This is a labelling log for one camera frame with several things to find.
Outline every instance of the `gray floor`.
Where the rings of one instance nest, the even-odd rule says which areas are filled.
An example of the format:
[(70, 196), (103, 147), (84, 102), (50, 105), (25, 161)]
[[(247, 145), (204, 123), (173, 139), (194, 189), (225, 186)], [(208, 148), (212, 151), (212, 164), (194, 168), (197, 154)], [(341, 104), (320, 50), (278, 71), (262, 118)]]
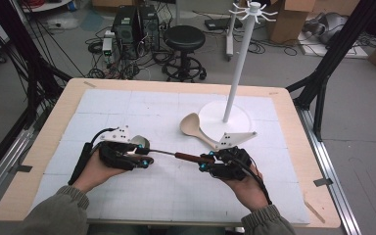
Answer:
[[(57, 32), (54, 37), (72, 60), (83, 71), (91, 69), (91, 54), (86, 39), (110, 25), (112, 19), (103, 18), (88, 9), (74, 13), (79, 27)], [(185, 19), (205, 29), (204, 17)], [(255, 31), (254, 37), (265, 38), (265, 29)], [(59, 69), (73, 76), (81, 76), (55, 43), (47, 41)], [(203, 83), (230, 84), (237, 63), (225, 60), (225, 39), (222, 35), (208, 35), (205, 46), (195, 58), (207, 68)], [(240, 43), (235, 43), (236, 51)], [(265, 46), (261, 55), (249, 53), (244, 65), (241, 85), (288, 86), (311, 74), (321, 58), (298, 55), (288, 56), (281, 48)], [(160, 66), (141, 70), (135, 79), (164, 81)], [(11, 63), (0, 64), (0, 141), (15, 123), (26, 106), (21, 83)], [(332, 163), (352, 207), (362, 234), (376, 234), (376, 67), (366, 60), (344, 59), (333, 73), (327, 89), (322, 134)], [(0, 198), (12, 175), (0, 188)], [(0, 222), (0, 234), (8, 234), (17, 224)], [(299, 234), (344, 234), (337, 229), (298, 229)]]

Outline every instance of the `wooden ladle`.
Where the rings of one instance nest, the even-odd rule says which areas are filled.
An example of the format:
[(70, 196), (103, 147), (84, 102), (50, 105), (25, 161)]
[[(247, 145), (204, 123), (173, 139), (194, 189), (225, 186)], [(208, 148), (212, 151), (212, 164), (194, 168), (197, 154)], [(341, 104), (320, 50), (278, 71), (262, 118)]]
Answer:
[(195, 136), (202, 141), (209, 144), (213, 149), (216, 147), (216, 142), (211, 141), (200, 129), (200, 117), (197, 114), (192, 113), (185, 117), (180, 123), (179, 128), (181, 131), (190, 136)]

